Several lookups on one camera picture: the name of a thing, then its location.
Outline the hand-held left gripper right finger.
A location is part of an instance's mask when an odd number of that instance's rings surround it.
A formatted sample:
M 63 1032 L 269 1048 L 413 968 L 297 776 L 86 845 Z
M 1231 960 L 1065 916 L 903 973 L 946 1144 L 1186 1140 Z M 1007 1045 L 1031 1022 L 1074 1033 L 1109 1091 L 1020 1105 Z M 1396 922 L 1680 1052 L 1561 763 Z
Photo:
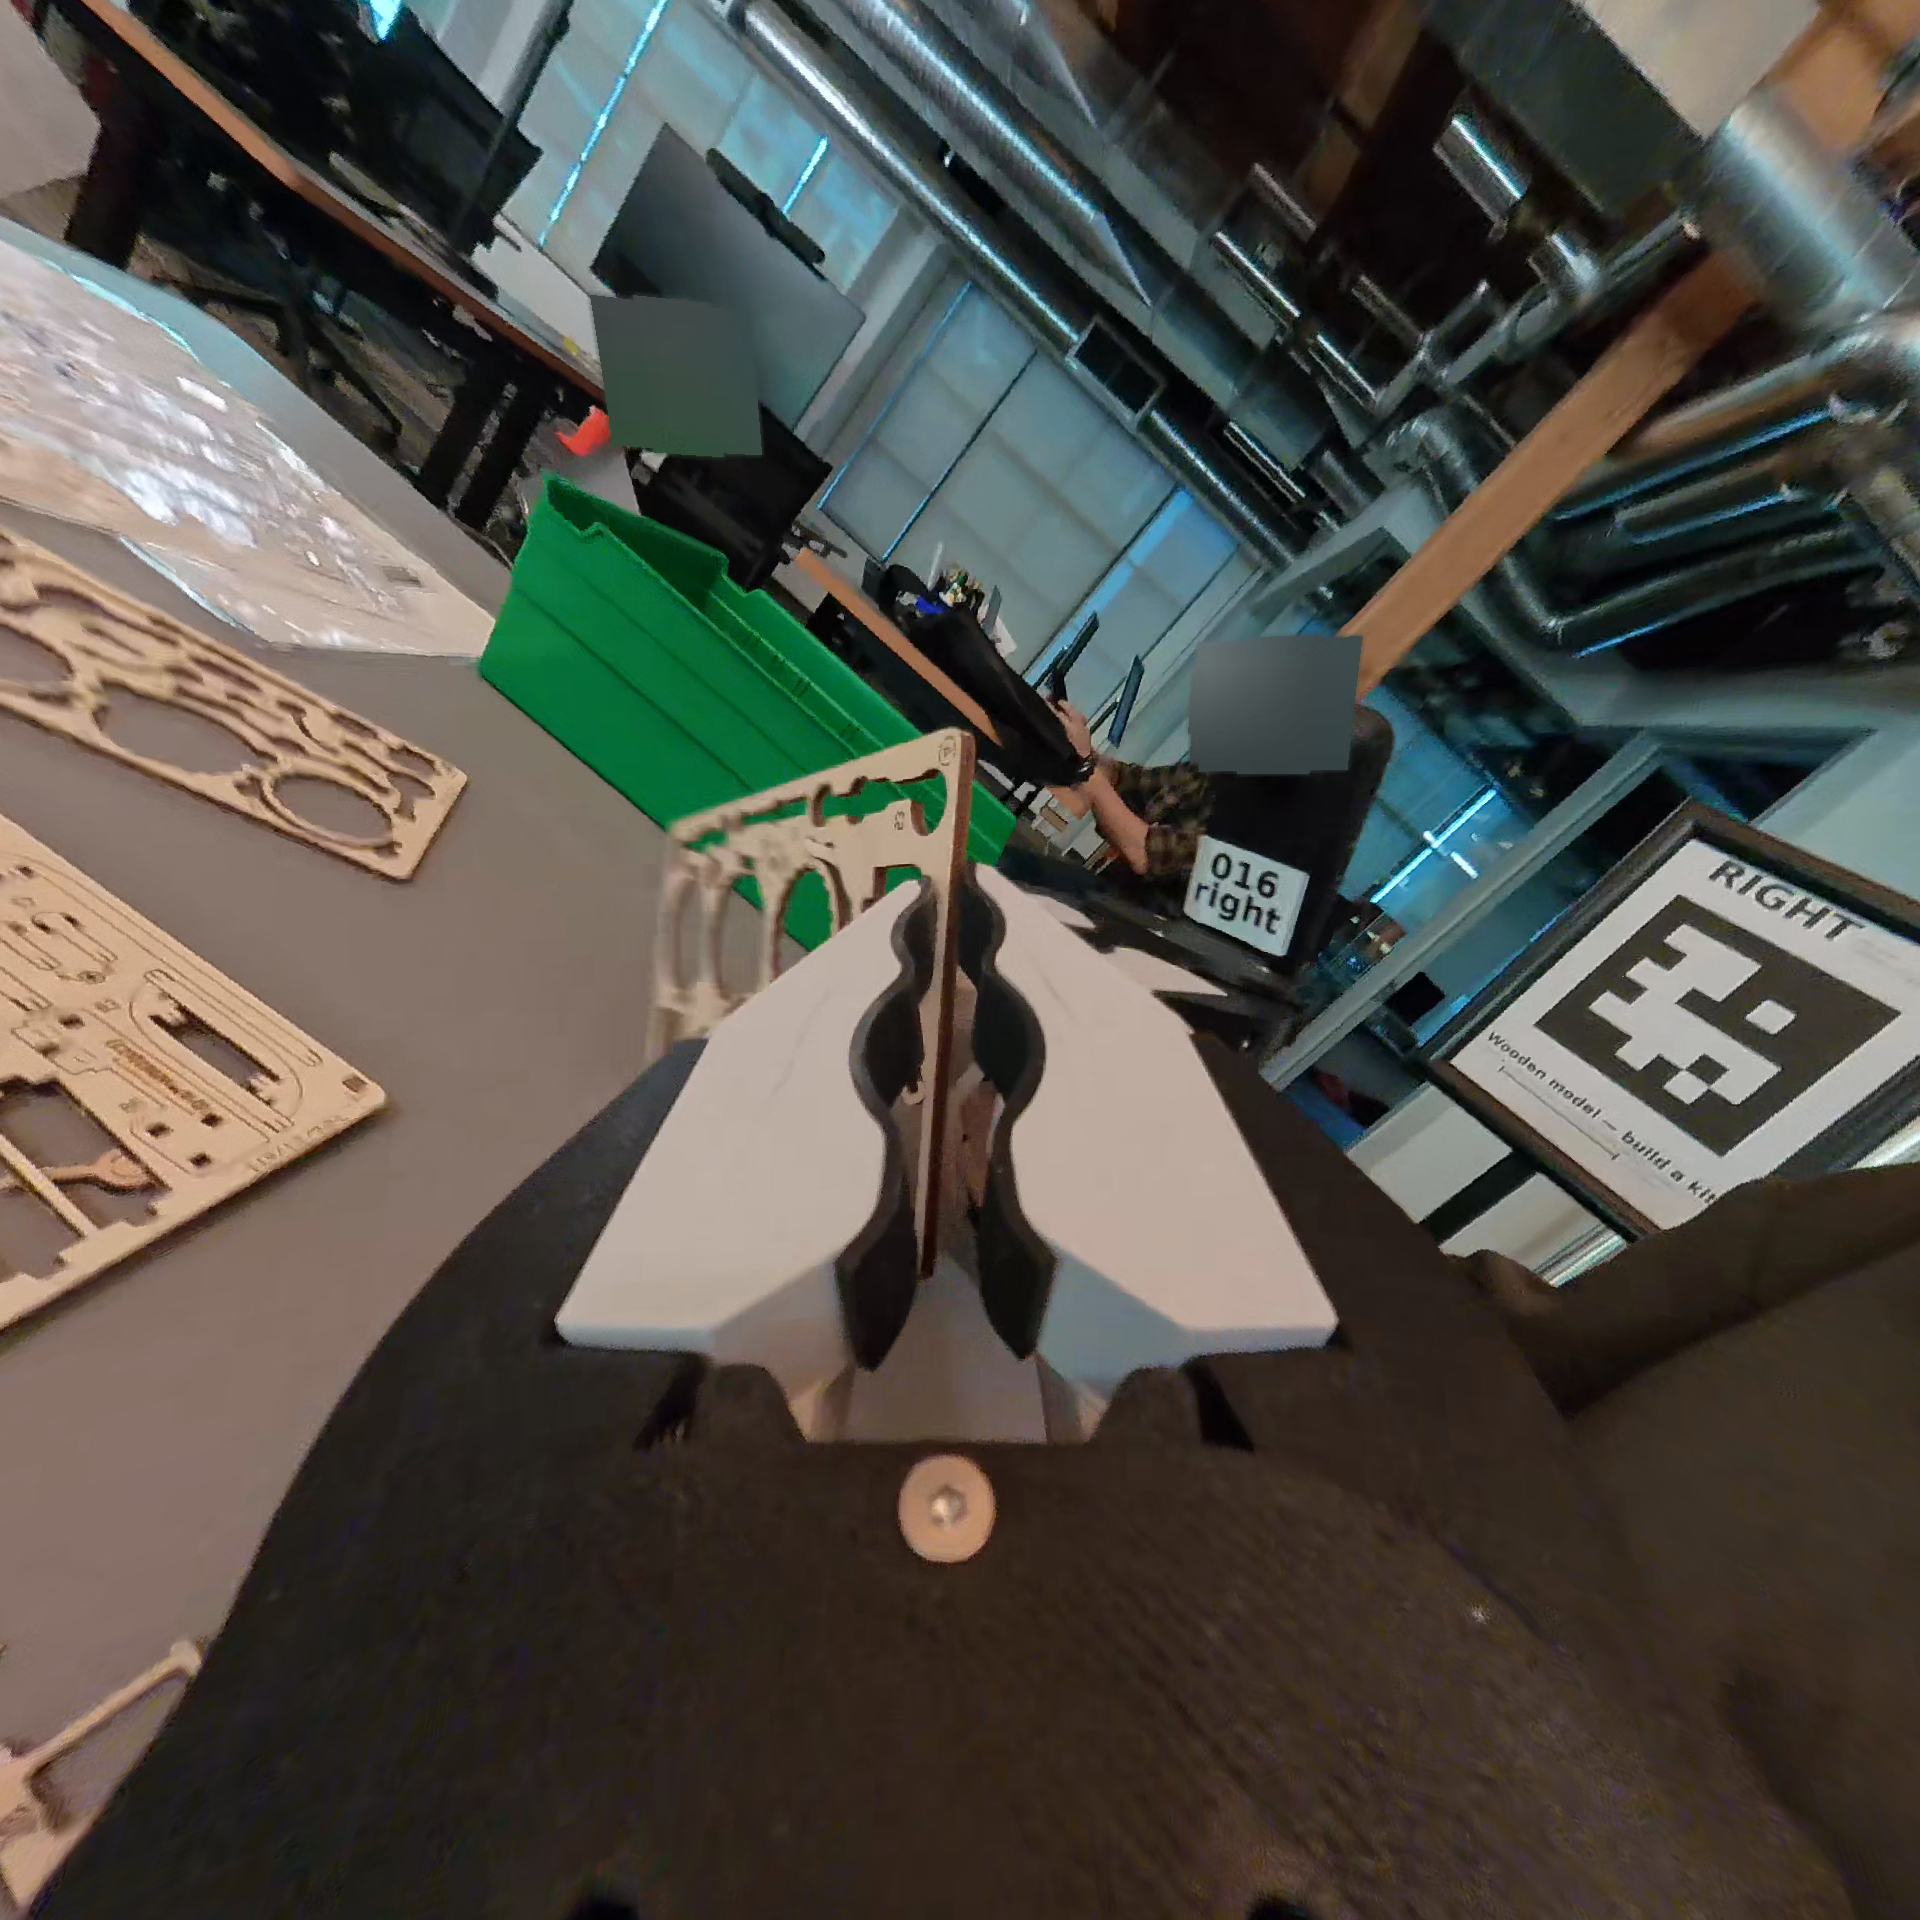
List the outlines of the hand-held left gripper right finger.
M 1082 1438 L 1117 1386 L 1320 1349 L 1336 1310 L 1184 1019 L 1033 896 L 970 874 L 959 1203 L 980 1330 L 964 1438 Z

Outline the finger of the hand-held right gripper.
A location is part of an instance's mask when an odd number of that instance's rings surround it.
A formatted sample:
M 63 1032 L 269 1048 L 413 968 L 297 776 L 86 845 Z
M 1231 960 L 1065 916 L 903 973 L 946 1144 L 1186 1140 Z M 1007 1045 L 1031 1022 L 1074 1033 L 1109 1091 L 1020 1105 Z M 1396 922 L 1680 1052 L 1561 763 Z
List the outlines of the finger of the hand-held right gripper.
M 1114 920 L 1104 907 L 1033 886 L 1031 898 L 1062 923 L 1082 946 L 1127 977 L 1140 992 L 1184 1019 L 1191 1032 L 1204 1025 L 1204 977 L 1156 936 Z

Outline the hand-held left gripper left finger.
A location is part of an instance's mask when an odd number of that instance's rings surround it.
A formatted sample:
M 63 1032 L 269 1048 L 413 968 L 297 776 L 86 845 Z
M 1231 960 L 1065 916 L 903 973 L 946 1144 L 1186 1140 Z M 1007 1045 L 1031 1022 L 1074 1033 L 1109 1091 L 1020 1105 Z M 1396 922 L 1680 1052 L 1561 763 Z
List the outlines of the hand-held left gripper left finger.
M 558 1310 L 564 1344 L 759 1368 L 791 1401 L 879 1370 L 921 1278 L 898 1106 L 937 902 L 898 885 L 703 1038 Z

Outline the wooden sheet with scalloped cutouts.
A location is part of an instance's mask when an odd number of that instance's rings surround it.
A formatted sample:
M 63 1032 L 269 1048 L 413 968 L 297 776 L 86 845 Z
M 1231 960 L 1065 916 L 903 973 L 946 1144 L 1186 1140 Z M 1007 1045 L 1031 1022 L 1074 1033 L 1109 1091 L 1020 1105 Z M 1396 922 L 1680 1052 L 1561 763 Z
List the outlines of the wooden sheet with scalloped cutouts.
M 892 874 L 930 889 L 928 986 L 919 992 L 919 1166 L 914 1176 L 919 1276 L 940 1258 L 948 1092 L 954 1070 L 957 886 L 966 875 L 975 742 L 942 730 L 829 770 L 689 814 L 666 830 L 656 916 L 656 986 L 647 1025 L 654 1061 L 711 1033 L 782 968 L 791 896 L 804 875 L 823 882 L 829 932 L 870 907 Z M 750 981 L 721 970 L 721 920 L 742 880 L 759 891 L 759 946 Z

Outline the grey desk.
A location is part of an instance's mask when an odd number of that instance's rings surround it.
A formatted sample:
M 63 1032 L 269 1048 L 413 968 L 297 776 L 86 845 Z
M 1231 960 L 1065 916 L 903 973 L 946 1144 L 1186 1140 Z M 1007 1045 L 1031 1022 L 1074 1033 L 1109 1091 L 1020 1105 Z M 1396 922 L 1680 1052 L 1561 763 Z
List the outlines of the grey desk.
M 41 1916 L 573 1916 L 639 1821 L 712 1916 L 933 1916 L 898 1833 L 970 1568 L 901 1453 L 649 1426 L 558 1297 L 632 1173 L 662 836 L 450 659 L 282 669 L 468 786 L 384 880 L 4 717 L 4 816 L 343 1056 L 382 1114 L 4 1333 L 4 1730 L 207 1638 Z

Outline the wooden top background desk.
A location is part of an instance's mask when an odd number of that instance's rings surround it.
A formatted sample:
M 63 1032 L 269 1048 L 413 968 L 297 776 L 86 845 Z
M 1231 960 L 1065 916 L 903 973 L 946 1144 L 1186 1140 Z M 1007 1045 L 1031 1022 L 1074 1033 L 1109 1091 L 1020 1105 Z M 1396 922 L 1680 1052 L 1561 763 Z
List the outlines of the wooden top background desk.
M 343 193 L 334 177 L 286 152 L 125 8 L 108 3 L 38 4 L 36 14 L 44 16 L 46 12 L 66 16 L 86 45 L 118 74 L 120 82 L 143 98 L 153 98 L 159 113 L 184 113 L 198 133 L 222 139 L 252 171 L 274 180 L 279 193 L 311 208 L 335 233 L 350 235 L 357 248 L 374 252 L 397 274 L 450 305 L 474 331 L 519 358 L 543 369 L 564 388 L 583 396 L 588 404 L 606 400 L 601 369 L 584 350 L 575 350 L 569 339 L 542 325 L 535 314 L 519 305 L 481 293 L 477 278 Z

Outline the wooden sheet with gear parts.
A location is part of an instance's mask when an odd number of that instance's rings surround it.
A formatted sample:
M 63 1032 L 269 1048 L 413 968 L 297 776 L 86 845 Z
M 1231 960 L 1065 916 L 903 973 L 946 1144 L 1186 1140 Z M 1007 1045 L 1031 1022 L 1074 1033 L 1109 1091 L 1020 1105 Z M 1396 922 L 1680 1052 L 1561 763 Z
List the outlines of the wooden sheet with gear parts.
M 4 1198 L 63 1230 L 4 1253 L 12 1333 L 385 1106 L 384 1089 L 4 820 L 4 1102 L 62 1094 L 78 1163 L 4 1134 Z

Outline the wooden sheet with round holes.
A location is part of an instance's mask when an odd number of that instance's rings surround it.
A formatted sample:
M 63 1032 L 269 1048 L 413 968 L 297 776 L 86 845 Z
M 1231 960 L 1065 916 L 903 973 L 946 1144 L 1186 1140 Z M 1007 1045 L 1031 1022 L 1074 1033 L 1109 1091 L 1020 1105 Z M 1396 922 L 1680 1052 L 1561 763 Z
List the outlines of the wooden sheet with round holes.
M 14 532 L 4 714 L 384 880 L 416 875 L 466 776 Z

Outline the green bin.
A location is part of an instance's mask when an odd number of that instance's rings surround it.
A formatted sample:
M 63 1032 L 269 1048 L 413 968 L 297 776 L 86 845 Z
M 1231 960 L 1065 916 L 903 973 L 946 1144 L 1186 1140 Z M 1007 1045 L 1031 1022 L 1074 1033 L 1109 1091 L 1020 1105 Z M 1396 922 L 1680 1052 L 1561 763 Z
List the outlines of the green bin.
M 477 672 L 656 826 L 924 733 L 716 548 L 556 473 Z

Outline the large black monitor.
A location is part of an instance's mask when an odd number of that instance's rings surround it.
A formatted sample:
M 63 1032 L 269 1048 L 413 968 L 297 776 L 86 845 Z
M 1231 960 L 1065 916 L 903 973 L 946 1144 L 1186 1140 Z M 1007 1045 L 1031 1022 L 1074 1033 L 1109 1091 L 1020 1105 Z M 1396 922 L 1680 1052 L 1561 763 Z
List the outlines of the large black monitor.
M 813 245 L 721 153 L 662 128 L 593 258 L 620 297 L 727 308 L 746 331 L 759 402 L 799 429 L 865 316 L 813 258 Z

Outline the flat wooden piece with holes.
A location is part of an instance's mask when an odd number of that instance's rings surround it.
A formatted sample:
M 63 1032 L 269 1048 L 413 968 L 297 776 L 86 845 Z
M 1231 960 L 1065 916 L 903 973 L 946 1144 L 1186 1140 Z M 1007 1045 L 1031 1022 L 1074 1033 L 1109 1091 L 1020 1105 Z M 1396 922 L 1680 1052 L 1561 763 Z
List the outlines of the flat wooden piece with holes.
M 41 1780 L 105 1728 L 165 1689 L 184 1689 L 204 1668 L 204 1643 L 182 1638 L 125 1684 L 93 1701 L 48 1738 L 2 1745 L 2 1889 L 14 1916 L 26 1916 L 60 1866 L 95 1820 L 62 1810 Z

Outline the large clear plastic sleeve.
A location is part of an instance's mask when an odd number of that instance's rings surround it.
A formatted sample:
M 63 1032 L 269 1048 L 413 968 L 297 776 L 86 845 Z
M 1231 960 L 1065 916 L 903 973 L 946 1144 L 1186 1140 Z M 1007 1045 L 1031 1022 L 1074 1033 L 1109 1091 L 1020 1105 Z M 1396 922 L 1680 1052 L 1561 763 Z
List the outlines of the large clear plastic sleeve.
M 479 659 L 494 617 L 337 492 L 184 341 L 2 248 L 2 492 L 118 538 L 266 645 Z

